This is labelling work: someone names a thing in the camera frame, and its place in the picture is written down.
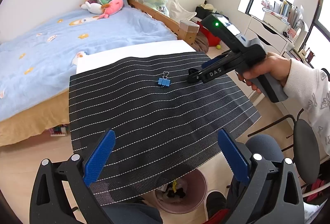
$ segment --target ribbed cuff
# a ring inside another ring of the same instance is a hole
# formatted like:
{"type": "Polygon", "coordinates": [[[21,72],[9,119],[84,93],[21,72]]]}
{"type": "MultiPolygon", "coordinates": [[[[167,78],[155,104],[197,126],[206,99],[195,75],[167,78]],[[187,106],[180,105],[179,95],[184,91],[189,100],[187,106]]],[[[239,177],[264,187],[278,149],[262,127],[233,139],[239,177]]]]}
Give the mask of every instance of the ribbed cuff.
{"type": "Polygon", "coordinates": [[[296,98],[305,105],[317,86],[317,70],[291,58],[291,69],[284,92],[290,98],[296,98]]]}

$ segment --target wooden floor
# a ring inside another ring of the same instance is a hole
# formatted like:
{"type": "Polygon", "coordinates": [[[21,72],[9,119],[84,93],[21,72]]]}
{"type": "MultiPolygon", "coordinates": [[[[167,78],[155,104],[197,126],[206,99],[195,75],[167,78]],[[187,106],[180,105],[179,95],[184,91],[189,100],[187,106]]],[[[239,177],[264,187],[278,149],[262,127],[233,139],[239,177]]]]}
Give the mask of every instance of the wooden floor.
{"type": "MultiPolygon", "coordinates": [[[[219,53],[220,51],[211,48],[208,55],[214,57],[219,53]]],[[[257,109],[261,114],[260,120],[246,131],[238,139],[239,141],[245,142],[248,139],[247,134],[283,116],[277,106],[268,99],[263,99],[258,104],[257,109]]],[[[281,148],[292,144],[292,138],[286,139],[288,135],[292,134],[292,129],[285,121],[270,128],[266,133],[273,136],[281,148]]],[[[31,191],[42,159],[49,158],[52,162],[64,161],[72,153],[70,136],[54,138],[50,137],[48,133],[0,148],[0,189],[13,211],[24,224],[29,223],[31,191]]],[[[286,152],[286,156],[292,157],[292,155],[291,150],[286,152]]],[[[222,154],[202,165],[200,170],[207,179],[209,190],[217,189],[226,194],[226,186],[230,184],[233,174],[222,154]]],[[[64,186],[71,207],[76,206],[68,184],[64,186]]],[[[165,224],[201,224],[205,221],[203,205],[189,214],[172,215],[161,211],[161,215],[165,224]]],[[[76,211],[76,216],[78,220],[84,222],[79,211],[76,211]]]]}

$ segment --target white sleeve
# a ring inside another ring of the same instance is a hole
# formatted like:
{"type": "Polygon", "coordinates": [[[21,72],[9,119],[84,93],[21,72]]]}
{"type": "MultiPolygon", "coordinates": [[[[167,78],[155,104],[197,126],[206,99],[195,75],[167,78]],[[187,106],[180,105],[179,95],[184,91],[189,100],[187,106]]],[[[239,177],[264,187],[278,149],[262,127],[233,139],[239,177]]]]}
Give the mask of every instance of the white sleeve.
{"type": "Polygon", "coordinates": [[[322,70],[310,68],[291,59],[291,69],[284,92],[297,99],[308,114],[309,124],[330,155],[330,85],[322,70]]]}

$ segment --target blue blanket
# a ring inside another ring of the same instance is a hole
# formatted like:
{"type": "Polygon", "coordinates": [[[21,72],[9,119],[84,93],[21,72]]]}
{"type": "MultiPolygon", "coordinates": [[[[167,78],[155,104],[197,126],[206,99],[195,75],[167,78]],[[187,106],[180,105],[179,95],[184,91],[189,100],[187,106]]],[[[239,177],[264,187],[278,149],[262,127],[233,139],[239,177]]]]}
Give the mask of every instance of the blue blanket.
{"type": "Polygon", "coordinates": [[[128,5],[108,19],[93,16],[69,12],[0,45],[0,121],[69,88],[79,52],[176,40],[162,22],[128,5]]]}

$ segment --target binder clip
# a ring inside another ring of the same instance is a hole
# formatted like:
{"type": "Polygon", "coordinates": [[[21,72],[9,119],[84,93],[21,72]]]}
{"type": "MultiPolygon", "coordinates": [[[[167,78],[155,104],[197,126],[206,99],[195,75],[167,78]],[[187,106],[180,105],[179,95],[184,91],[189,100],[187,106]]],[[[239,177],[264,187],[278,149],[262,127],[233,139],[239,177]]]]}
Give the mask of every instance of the binder clip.
{"type": "Polygon", "coordinates": [[[168,79],[169,74],[170,73],[168,71],[163,72],[163,78],[159,78],[159,80],[158,80],[158,85],[159,86],[165,86],[165,87],[170,86],[171,81],[168,79]]]}

